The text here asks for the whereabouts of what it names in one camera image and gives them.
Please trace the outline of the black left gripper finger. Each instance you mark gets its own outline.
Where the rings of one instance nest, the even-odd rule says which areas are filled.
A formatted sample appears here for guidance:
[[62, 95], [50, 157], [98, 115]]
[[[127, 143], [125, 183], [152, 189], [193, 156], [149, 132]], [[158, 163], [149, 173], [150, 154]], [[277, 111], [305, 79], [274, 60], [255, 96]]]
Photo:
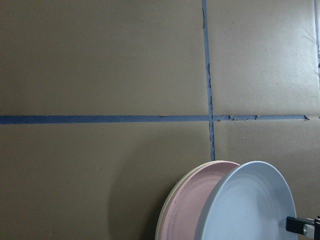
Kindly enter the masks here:
[[286, 230], [306, 237], [320, 236], [320, 216], [317, 218], [286, 217]]

